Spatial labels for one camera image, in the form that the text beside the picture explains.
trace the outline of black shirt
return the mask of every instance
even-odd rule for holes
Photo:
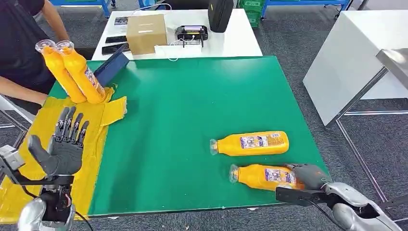
[[[48,94],[55,78],[35,44],[49,37],[33,18],[43,6],[44,0],[0,0],[0,76]]]

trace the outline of clear bottle cap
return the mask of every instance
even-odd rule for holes
[[[55,42],[50,39],[44,39],[36,43],[36,50],[40,53],[51,53],[55,48]]]
[[[210,139],[210,151],[211,155],[218,154],[218,143],[214,139]]]
[[[74,50],[74,43],[68,40],[63,40],[57,42],[55,45],[58,53],[67,55],[70,54]]]
[[[238,171],[238,166],[236,165],[231,165],[231,167],[229,168],[229,179],[231,183],[235,183],[238,181],[238,177],[239,177],[239,171]]]

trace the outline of person's arm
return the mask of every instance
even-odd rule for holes
[[[48,95],[44,93],[22,87],[1,76],[0,76],[0,94],[7,95],[9,97],[17,98],[20,100],[38,103],[41,106],[44,104],[45,100],[48,97]]]
[[[44,0],[44,6],[41,9],[44,18],[54,30],[59,40],[69,40],[64,23],[57,10],[49,0]]]

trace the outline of plastic bottle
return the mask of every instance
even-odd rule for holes
[[[230,156],[282,154],[289,149],[288,136],[283,131],[233,134],[222,140],[210,140],[211,154]]]
[[[55,50],[55,42],[49,39],[41,40],[36,43],[36,50],[42,54],[48,69],[71,98],[72,102],[85,102],[87,98],[81,92],[71,75],[69,75],[61,55]]]
[[[87,66],[87,60],[74,49],[71,41],[60,41],[56,44],[65,68],[71,74],[81,91],[90,103],[101,103],[105,99],[105,90],[99,84],[93,72]]]
[[[232,183],[240,182],[254,189],[275,191],[276,187],[303,189],[305,186],[294,173],[286,167],[249,165],[238,167],[231,165],[229,179]]]

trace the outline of green table surface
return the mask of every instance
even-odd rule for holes
[[[231,164],[309,163],[327,173],[274,56],[130,61],[112,83],[128,113],[109,126],[88,215],[278,203],[272,191],[231,183]],[[66,97],[59,84],[50,96]],[[210,139],[268,130],[287,133],[288,152],[210,154]]]

